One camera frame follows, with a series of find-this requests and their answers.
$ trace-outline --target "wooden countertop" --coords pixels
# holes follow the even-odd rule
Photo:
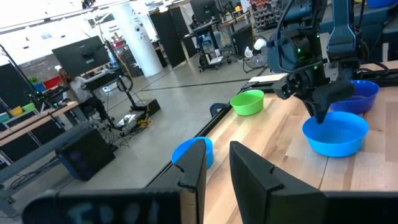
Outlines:
[[[387,62],[398,68],[398,62]],[[207,171],[205,223],[242,223],[229,171],[229,142],[239,141],[300,180],[320,190],[398,190],[398,87],[381,88],[363,117],[369,132],[355,155],[331,158],[308,145],[302,125],[309,118],[303,103],[266,94],[264,109],[253,116],[231,110],[207,135],[214,163]]]
[[[5,131],[0,132],[0,146],[3,146],[7,143],[9,143],[10,141],[20,137],[21,135],[39,127],[40,125],[46,123],[47,121],[50,121],[52,118],[49,116],[49,114],[51,113],[52,116],[56,117],[59,116],[65,112],[67,112],[68,110],[71,110],[72,108],[78,106],[79,104],[76,101],[72,101],[72,102],[68,102],[66,107],[63,107],[57,111],[55,111],[54,109],[48,109],[43,111],[42,113],[38,114],[37,116],[33,116],[29,119],[26,119],[25,121],[11,127],[10,129],[7,129]]]

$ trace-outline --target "dark blue bowl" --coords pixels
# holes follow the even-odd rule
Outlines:
[[[351,80],[351,82],[355,87],[355,95],[337,103],[332,103],[330,109],[360,114],[372,108],[379,92],[379,86],[374,82],[365,80]]]

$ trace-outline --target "red storage bin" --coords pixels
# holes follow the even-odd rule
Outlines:
[[[47,81],[44,81],[43,84],[46,89],[51,89],[54,86],[58,85],[61,82],[61,77],[57,76],[55,78],[49,79]]]

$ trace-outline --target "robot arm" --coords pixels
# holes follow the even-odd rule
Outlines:
[[[330,82],[325,76],[318,30],[326,6],[327,0],[289,0],[267,43],[269,67],[288,73],[273,84],[274,92],[284,100],[291,95],[302,100],[318,123],[325,119],[330,104],[354,94],[350,82]]]

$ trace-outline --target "green bin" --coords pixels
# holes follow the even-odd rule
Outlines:
[[[261,90],[249,90],[234,96],[230,103],[238,115],[249,116],[262,110],[263,98]]]

